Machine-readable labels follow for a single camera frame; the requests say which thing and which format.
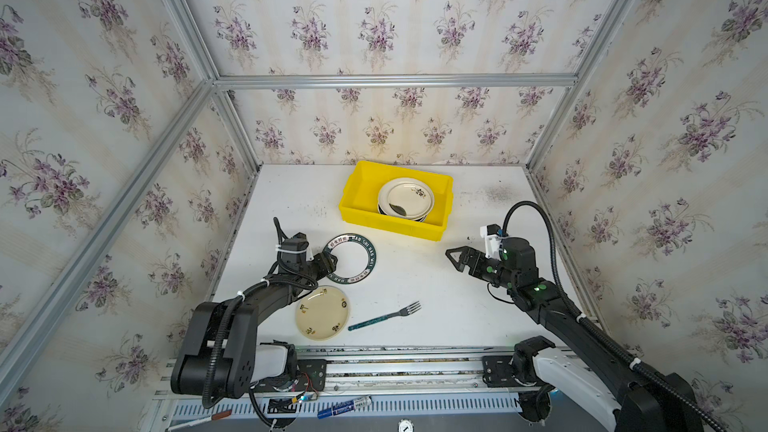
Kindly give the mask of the green text-rimmed white plate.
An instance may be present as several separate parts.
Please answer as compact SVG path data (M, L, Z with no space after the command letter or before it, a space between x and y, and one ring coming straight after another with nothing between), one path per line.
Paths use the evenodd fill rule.
M366 237L344 233L331 239L324 252L336 259L336 270L328 275L330 281L352 285L366 279L377 264L377 250Z

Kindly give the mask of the cream floral plate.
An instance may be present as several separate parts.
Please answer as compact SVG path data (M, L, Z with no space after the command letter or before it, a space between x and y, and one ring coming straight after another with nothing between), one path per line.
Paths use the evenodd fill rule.
M299 301L295 323L305 338L325 341L345 329L350 311L350 299L343 291L336 287L320 286Z

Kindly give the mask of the plain cream plate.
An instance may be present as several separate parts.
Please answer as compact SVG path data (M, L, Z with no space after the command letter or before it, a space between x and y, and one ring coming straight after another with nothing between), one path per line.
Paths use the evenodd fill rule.
M385 199L385 197L386 197L386 194L387 194L387 192L388 192L388 191L389 191L389 190L390 190L390 189L391 189L391 188L392 188L394 185L396 185L396 184L399 184L399 183L403 183L403 182L408 182L408 183L415 183L415 184L418 184L418 185L420 185L420 186L423 186L423 187L424 187L424 188L426 188L426 189L427 189L427 190L430 192L430 194L432 195L432 198L433 198L433 207L431 208L431 210L430 210L430 211L429 211L429 212L428 212L428 213L427 213L425 216L423 216L423 217L421 217L421 218L419 218L419 219L407 219L407 218L402 218L402 217L400 217L400 216L397 216L397 215L396 215L394 212L392 212L392 211L389 209L389 207L388 207L387 205L385 205L385 204L384 204L384 199ZM379 190L379 193L378 193L378 197L377 197L377 207L378 207L378 209L379 209L379 213L380 213L380 214L382 214L382 215L387 215L387 216L390 216L390 217L395 217L395 218L401 218L401 219L405 219L405 220L417 221L417 222L421 222L421 221L423 221L423 220L424 220L424 219L425 219L425 218L426 218L426 217L429 215L429 213L430 213L430 212L433 210L433 208L434 208L435 204L436 204L436 199L435 199L435 195L434 195L434 193L432 192L431 188L430 188L429 186L427 186L427 185L426 185L424 182L422 182L422 181L419 181L419 180L417 180L417 179L414 179L414 178L409 178L409 177L396 178L396 179L393 179L393 180L391 180L391 181L387 182L386 184L384 184L384 185L383 185L383 186L380 188L380 190Z

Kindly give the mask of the cream plate with dark leaf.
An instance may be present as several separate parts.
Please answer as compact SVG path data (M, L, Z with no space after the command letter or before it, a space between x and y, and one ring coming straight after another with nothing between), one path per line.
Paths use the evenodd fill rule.
M419 219L433 207L430 192L415 183L403 182L394 185L386 194L384 204L397 216Z

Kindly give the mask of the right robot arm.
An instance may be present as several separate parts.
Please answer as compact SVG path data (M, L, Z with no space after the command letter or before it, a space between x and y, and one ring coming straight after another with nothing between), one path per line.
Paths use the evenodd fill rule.
M558 390L608 431L701 431L722 425L696 402L692 385L678 374L663 375L631 354L591 321L567 296L559 274L542 277L530 242L509 234L514 204L502 225L482 229L485 248L450 248L445 255L459 272L506 292L506 303L560 339L579 359L558 354L543 336L516 344L512 376L540 393Z

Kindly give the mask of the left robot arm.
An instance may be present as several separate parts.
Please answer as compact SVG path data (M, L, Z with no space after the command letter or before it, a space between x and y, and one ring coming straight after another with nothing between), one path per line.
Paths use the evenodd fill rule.
M259 325L273 313L315 291L334 273L338 258L311 253L307 236L287 235L278 218L276 258L265 276L222 302L203 302L192 314L170 378L171 391L198 397L210 409L249 388Z

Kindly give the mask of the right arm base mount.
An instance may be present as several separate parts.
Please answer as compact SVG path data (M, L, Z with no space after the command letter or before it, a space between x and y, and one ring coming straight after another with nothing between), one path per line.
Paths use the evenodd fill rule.
M534 359L540 352L554 348L554 342L536 336L516 344L511 355L486 355L481 359L482 380L488 388L533 388L518 394L518 414L529 423L541 423L551 413L550 393L555 387L537 375Z

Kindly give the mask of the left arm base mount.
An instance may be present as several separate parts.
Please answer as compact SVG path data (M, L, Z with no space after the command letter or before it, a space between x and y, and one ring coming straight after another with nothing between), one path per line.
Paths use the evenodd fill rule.
M328 361L301 359L294 345L280 341L256 346L255 369L247 391L250 405L269 431L284 431L295 418L298 404L311 402L325 389ZM289 399L269 399L263 406L261 393L290 392Z

